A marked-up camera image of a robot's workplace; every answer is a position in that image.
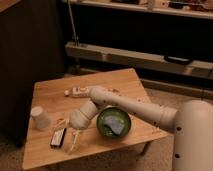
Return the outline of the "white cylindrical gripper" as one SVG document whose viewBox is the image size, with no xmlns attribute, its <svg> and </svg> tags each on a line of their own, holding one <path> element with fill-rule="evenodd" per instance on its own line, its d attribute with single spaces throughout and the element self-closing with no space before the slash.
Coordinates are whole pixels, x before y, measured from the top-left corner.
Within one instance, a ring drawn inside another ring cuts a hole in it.
<svg viewBox="0 0 213 171">
<path fill-rule="evenodd" d="M 70 114 L 69 120 L 63 119 L 54 126 L 54 131 L 65 129 L 68 125 L 74 129 L 78 129 L 72 132 L 71 140 L 67 144 L 66 152 L 68 154 L 72 154 L 78 150 L 82 136 L 81 130 L 88 128 L 97 113 L 97 106 L 91 100 L 88 100 Z"/>
</svg>

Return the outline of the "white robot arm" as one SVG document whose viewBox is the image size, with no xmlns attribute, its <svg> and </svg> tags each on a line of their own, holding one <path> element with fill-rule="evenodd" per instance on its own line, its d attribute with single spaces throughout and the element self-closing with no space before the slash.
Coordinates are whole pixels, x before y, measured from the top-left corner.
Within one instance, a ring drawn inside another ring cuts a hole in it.
<svg viewBox="0 0 213 171">
<path fill-rule="evenodd" d="M 88 101 L 75 109 L 68 119 L 59 122 L 55 129 L 85 130 L 101 109 L 115 106 L 174 135 L 172 171 L 213 171 L 212 104 L 191 100 L 175 109 L 140 102 L 102 86 L 91 87 L 88 97 Z"/>
</svg>

